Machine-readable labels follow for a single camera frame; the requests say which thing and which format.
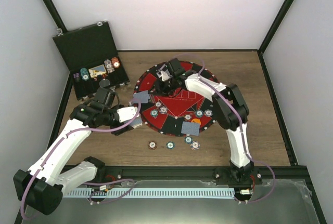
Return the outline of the blue backed playing card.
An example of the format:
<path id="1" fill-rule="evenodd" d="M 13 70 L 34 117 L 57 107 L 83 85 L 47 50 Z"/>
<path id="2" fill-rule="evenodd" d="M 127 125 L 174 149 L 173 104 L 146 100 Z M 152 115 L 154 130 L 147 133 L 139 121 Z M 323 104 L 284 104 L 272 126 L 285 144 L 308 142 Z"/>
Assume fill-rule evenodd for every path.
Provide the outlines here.
<path id="1" fill-rule="evenodd" d="M 181 133 L 185 135 L 198 136 L 200 133 L 200 125 L 192 122 L 183 122 Z"/>
<path id="2" fill-rule="evenodd" d="M 144 91 L 140 91 L 138 93 L 134 93 L 133 98 L 137 99 L 141 103 L 148 103 L 150 100 L 150 94 L 148 93 L 147 90 L 144 90 Z"/>

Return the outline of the blue backed card deck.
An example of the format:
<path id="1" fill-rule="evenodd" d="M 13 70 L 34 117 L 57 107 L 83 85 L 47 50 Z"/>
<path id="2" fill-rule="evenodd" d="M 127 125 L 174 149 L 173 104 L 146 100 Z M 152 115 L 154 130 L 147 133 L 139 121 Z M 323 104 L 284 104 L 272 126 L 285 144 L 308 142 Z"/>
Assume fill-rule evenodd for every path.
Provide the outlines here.
<path id="1" fill-rule="evenodd" d="M 136 129 L 140 126 L 143 125 L 143 122 L 142 122 L 142 119 L 141 117 L 137 117 L 131 124 L 130 126 L 133 128 L 133 129 Z"/>

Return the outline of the orange big blind button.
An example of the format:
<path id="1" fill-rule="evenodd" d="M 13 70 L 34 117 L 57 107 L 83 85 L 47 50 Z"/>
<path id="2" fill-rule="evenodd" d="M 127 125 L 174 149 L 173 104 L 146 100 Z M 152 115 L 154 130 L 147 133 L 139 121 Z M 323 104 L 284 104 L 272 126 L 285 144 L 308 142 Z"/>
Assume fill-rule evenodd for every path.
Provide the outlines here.
<path id="1" fill-rule="evenodd" d="M 192 123 L 199 124 L 199 125 L 201 124 L 201 120 L 198 119 L 198 118 L 194 118 L 194 119 L 192 119 L 191 122 L 192 122 Z"/>

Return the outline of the brown chip stack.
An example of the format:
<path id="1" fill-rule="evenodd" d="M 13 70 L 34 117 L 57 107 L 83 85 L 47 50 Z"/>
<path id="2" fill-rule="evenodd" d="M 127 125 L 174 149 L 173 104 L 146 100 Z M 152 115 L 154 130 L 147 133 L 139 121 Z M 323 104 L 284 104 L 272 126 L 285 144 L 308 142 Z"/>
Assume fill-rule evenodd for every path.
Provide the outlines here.
<path id="1" fill-rule="evenodd" d="M 151 142 L 149 142 L 148 147 L 151 150 L 155 150 L 157 148 L 157 143 L 154 141 L 151 141 Z"/>

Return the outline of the blue purple chip stack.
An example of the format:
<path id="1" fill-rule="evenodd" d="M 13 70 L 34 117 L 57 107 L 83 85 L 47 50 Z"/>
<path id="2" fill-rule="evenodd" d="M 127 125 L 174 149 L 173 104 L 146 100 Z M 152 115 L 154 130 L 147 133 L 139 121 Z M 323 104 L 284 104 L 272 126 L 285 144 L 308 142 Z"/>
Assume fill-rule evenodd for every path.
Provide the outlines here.
<path id="1" fill-rule="evenodd" d="M 192 150 L 198 150 L 200 148 L 200 143 L 197 141 L 193 141 L 190 145 Z"/>

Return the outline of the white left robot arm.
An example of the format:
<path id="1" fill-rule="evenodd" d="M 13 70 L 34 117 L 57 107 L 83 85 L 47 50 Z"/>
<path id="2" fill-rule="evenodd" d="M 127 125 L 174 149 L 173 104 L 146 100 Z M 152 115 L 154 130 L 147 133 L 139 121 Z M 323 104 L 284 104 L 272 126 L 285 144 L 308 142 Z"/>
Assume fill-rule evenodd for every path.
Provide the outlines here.
<path id="1" fill-rule="evenodd" d="M 133 99 L 136 106 L 114 107 L 115 93 L 99 88 L 95 97 L 76 106 L 58 138 L 42 157 L 28 170 L 18 170 L 14 185 L 24 207 L 29 205 L 44 215 L 51 214 L 60 204 L 63 195 L 76 187 L 100 185 L 106 179 L 106 165 L 99 159 L 88 157 L 74 168 L 63 172 L 69 158 L 92 132 L 115 133 L 128 127 L 139 115 L 141 102 Z"/>

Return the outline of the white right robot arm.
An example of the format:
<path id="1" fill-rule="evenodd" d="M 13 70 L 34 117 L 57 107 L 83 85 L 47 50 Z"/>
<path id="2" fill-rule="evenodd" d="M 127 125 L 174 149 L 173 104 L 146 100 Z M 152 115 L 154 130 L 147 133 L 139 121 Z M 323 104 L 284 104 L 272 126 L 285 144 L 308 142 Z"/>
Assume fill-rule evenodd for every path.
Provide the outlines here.
<path id="1" fill-rule="evenodd" d="M 203 77 L 203 71 L 204 67 L 198 72 L 185 71 L 177 58 L 169 60 L 157 70 L 158 78 L 151 92 L 159 96 L 170 96 L 181 88 L 212 102 L 213 115 L 227 133 L 232 180 L 242 184 L 254 170 L 246 134 L 249 108 L 237 85 L 214 82 Z"/>

